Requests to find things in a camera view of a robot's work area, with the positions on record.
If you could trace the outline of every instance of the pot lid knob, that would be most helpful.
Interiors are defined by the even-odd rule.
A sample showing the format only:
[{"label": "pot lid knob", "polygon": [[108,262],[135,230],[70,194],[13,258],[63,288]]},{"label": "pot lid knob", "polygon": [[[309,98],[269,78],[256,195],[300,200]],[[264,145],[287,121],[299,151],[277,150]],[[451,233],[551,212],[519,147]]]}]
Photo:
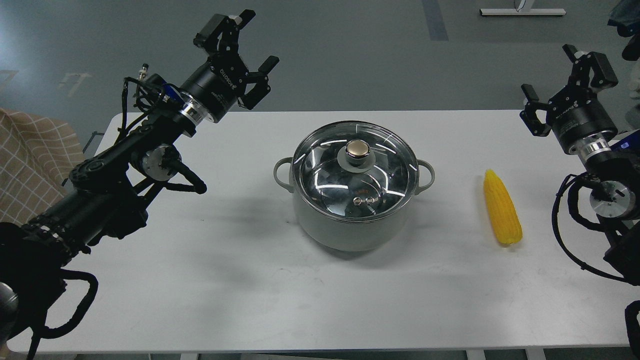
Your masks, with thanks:
[{"label": "pot lid knob", "polygon": [[347,155],[354,159],[362,159],[366,157],[369,155],[369,151],[369,144],[360,139],[355,139],[347,143]]}]

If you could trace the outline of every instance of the gray floor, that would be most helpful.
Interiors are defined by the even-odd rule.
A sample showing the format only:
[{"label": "gray floor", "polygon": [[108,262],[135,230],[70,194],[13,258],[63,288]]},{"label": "gray floor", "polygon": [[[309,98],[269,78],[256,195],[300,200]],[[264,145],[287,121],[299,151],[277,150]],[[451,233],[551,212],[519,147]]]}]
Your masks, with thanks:
[{"label": "gray floor", "polygon": [[[257,111],[521,108],[520,84],[532,83],[547,98],[566,83],[571,66],[561,46],[569,43],[608,55],[620,85],[600,99],[629,129],[640,121],[626,115],[636,105],[626,89],[632,64],[620,56],[627,39],[606,26],[616,3],[537,0],[537,8],[563,7],[567,15],[484,18],[480,7],[511,1],[0,1],[0,107],[66,120],[85,143],[121,112],[123,77],[147,62],[151,72],[182,83],[205,60],[191,40],[209,17],[251,8],[257,16],[241,33],[243,59],[251,69],[270,54],[281,60]],[[460,352],[339,355],[464,359]],[[486,356],[524,359],[519,350]],[[628,359],[630,352],[555,349],[547,357]],[[117,358],[138,357],[78,357]]]}]

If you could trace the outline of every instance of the glass lid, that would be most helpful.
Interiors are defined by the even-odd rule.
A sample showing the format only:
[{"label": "glass lid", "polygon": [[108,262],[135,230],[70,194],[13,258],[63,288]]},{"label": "glass lid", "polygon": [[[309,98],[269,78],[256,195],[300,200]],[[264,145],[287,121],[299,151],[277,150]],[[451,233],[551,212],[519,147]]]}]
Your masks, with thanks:
[{"label": "glass lid", "polygon": [[368,222],[406,204],[418,184],[411,148],[366,122],[336,122],[300,143],[292,162],[295,187],[307,203],[337,220]]}]

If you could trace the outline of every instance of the white table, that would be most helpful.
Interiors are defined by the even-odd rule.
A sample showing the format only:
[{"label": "white table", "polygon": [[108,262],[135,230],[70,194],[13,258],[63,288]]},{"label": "white table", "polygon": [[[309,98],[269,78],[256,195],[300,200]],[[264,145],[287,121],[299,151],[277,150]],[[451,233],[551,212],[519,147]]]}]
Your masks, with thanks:
[{"label": "white table", "polygon": [[[307,134],[345,119],[395,131],[437,172],[433,187],[412,200],[403,231],[358,257],[309,238],[291,194],[271,177]],[[580,270],[551,231],[559,183],[582,165],[553,136],[531,136],[515,110],[235,112],[176,146],[208,192],[163,192],[146,228],[121,241],[103,238],[93,254],[75,258],[68,268],[98,277],[97,298],[76,330],[43,340],[42,352],[627,344],[623,310],[640,291]],[[501,176],[520,216],[524,239],[511,247],[490,228],[481,187],[487,168]],[[574,224],[566,204],[560,224],[578,257],[613,271],[602,261],[606,239]],[[70,283],[48,325],[66,321],[85,290]],[[9,346],[26,351],[30,335]]]}]

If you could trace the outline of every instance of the floor stripe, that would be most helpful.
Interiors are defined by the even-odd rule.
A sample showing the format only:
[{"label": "floor stripe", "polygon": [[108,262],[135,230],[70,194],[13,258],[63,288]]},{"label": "floor stripe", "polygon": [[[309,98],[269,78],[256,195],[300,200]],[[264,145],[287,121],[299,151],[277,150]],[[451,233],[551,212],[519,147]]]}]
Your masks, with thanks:
[{"label": "floor stripe", "polygon": [[429,28],[429,37],[435,41],[449,41],[438,0],[422,0],[422,8]]}]

